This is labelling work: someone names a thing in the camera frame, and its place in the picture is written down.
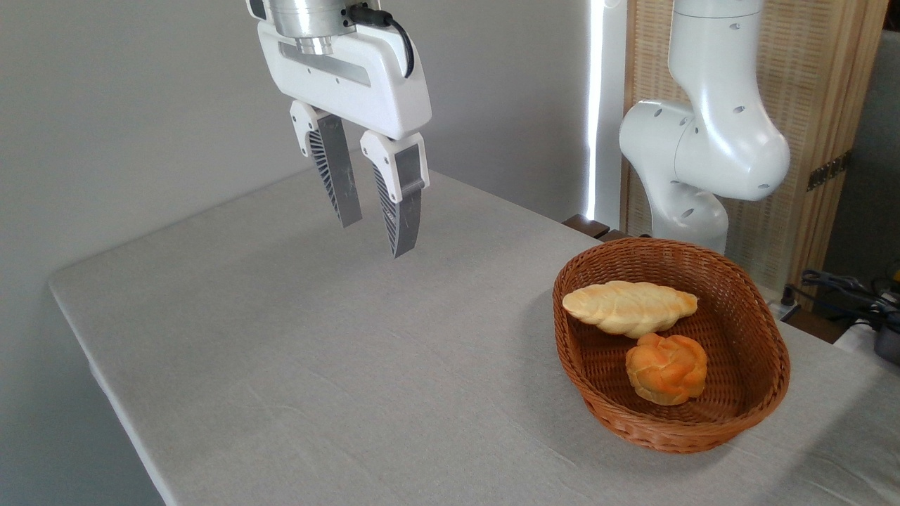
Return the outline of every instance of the pale bread loaf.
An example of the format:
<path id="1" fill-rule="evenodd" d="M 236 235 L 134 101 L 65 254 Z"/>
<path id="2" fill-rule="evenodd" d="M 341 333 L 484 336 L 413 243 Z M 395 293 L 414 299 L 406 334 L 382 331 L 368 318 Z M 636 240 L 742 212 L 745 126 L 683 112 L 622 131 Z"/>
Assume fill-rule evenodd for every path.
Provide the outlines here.
<path id="1" fill-rule="evenodd" d="M 567 294 L 562 307 L 575 318 L 607 334 L 638 339 L 671 329 L 679 318 L 697 311 L 697 297 L 653 283 L 610 281 Z"/>

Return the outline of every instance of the white robotic arm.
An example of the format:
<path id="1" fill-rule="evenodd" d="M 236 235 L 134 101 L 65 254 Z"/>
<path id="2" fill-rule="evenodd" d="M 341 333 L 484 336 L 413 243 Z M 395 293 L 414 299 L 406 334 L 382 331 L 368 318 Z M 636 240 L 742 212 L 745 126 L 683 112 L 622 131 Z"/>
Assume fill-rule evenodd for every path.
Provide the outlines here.
<path id="1" fill-rule="evenodd" d="M 654 237 L 725 251 L 728 218 L 712 194 L 760 200 L 790 153 L 756 81 L 763 0 L 675 0 L 669 69 L 688 104 L 642 101 L 619 132 L 641 177 Z"/>
<path id="2" fill-rule="evenodd" d="M 361 145 L 398 257 L 419 234 L 428 163 L 417 131 L 431 119 L 431 102 L 415 46 L 377 7 L 377 0 L 247 0 L 272 79 L 294 99 L 301 153 L 315 159 L 345 227 L 362 212 L 342 118 L 368 129 Z"/>

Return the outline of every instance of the table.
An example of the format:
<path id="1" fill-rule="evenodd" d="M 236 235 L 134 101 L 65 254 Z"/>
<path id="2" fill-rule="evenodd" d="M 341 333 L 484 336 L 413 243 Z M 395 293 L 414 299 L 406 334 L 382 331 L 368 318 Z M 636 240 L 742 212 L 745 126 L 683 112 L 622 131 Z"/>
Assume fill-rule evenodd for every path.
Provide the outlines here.
<path id="1" fill-rule="evenodd" d="M 595 240 L 434 174 L 392 259 L 370 179 L 345 230 L 306 172 L 51 278 L 167 504 L 900 504 L 900 378 L 779 324 L 765 421 L 634 446 L 556 355 L 553 280 Z"/>

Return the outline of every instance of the brown wicker basket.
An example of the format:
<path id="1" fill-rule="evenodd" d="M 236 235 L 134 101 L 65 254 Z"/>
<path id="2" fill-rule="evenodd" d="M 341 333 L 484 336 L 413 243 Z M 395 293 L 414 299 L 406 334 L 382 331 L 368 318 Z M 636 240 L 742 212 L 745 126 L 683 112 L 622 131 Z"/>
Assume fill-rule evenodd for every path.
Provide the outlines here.
<path id="1" fill-rule="evenodd" d="M 574 319 L 563 297 L 615 279 L 649 281 L 698 297 L 697 312 L 661 335 L 682 334 L 708 355 L 706 390 L 678 406 L 635 393 L 625 355 L 633 339 Z M 590 412 L 618 436 L 670 453 L 717 447 L 760 423 L 788 389 L 788 350 L 756 285 L 727 258 L 666 239 L 619 239 L 573 258 L 553 287 L 556 346 L 562 367 Z"/>

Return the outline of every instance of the braided bread roll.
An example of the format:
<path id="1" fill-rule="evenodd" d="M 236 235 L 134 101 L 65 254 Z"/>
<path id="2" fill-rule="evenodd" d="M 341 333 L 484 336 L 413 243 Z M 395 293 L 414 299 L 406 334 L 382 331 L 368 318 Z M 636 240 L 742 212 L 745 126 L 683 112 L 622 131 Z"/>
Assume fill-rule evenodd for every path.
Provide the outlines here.
<path id="1" fill-rule="evenodd" d="M 567 294 L 562 307 L 575 318 L 607 334 L 638 339 L 671 329 L 679 318 L 697 311 L 697 297 L 653 283 L 610 281 Z"/>
<path id="2" fill-rule="evenodd" d="M 706 387 L 707 353 L 694 339 L 647 334 L 625 355 L 634 391 L 647 401 L 674 406 Z"/>

